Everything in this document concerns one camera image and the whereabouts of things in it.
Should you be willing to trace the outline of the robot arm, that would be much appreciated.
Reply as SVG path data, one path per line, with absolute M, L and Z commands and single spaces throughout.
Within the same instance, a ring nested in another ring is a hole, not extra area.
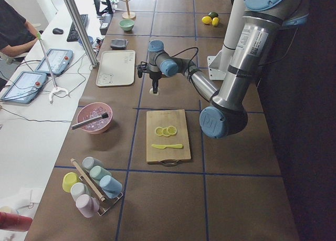
M 255 77 L 261 59 L 267 54 L 281 29 L 304 24 L 310 0 L 234 0 L 222 49 L 211 57 L 209 69 L 224 77 L 215 87 L 190 60 L 168 55 L 160 40 L 149 42 L 148 62 L 138 66 L 138 74 L 149 74 L 152 91 L 157 93 L 159 79 L 183 74 L 210 102 L 200 115 L 204 134 L 222 138 L 242 131 L 248 121 L 242 101 Z

